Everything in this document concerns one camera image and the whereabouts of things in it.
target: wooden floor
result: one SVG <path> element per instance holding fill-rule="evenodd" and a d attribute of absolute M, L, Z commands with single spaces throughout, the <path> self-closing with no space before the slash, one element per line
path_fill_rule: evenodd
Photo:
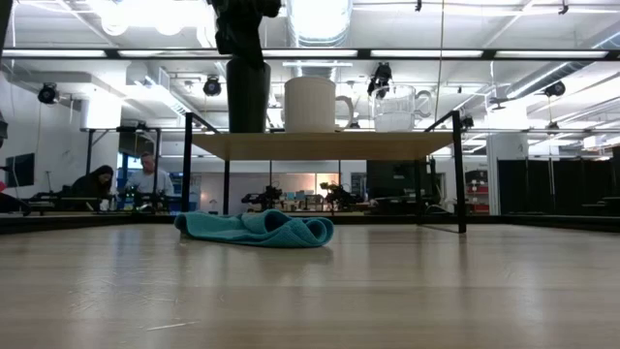
<path fill-rule="evenodd" d="M 140 225 L 0 236 L 0 347 L 618 348 L 620 236 L 338 227 L 274 250 Z"/>

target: woman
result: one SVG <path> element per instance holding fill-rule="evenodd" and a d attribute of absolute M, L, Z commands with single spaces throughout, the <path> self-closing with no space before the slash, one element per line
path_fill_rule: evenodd
<path fill-rule="evenodd" d="M 109 195 L 113 176 L 114 170 L 112 167 L 104 165 L 94 172 L 76 180 L 71 187 L 71 193 L 77 198 L 105 198 Z M 83 204 L 77 205 L 77 208 L 98 210 L 99 201 L 84 202 Z"/>

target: person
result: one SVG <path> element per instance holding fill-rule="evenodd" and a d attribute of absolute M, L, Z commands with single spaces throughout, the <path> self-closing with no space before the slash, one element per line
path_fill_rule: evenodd
<path fill-rule="evenodd" d="M 125 189 L 137 187 L 138 192 L 142 194 L 152 194 L 153 182 L 155 181 L 155 159 L 153 154 L 145 152 L 140 157 L 140 161 L 142 163 L 142 171 L 138 171 L 129 177 L 127 184 L 125 184 Z M 164 192 L 166 196 L 174 195 L 171 177 L 162 170 L 157 172 L 157 192 Z"/>
<path fill-rule="evenodd" d="M 109 195 L 113 176 L 114 170 L 112 167 L 104 165 L 76 180 L 74 185 L 71 186 L 71 195 L 78 198 L 103 199 Z M 77 206 L 77 208 L 87 208 L 89 210 L 98 209 L 98 207 L 99 201 L 85 202 Z"/>

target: teal towel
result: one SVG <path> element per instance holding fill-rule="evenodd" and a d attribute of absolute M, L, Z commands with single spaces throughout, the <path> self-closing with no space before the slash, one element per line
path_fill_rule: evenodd
<path fill-rule="evenodd" d="M 174 226 L 192 238 L 262 247 L 320 247 L 333 236 L 333 223 L 326 218 L 291 218 L 277 209 L 226 218 L 181 213 Z"/>

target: table top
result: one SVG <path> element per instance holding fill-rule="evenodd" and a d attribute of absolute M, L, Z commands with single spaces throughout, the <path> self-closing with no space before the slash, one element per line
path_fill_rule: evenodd
<path fill-rule="evenodd" d="M 451 133 L 422 132 L 194 135 L 224 160 L 415 160 L 450 143 Z"/>

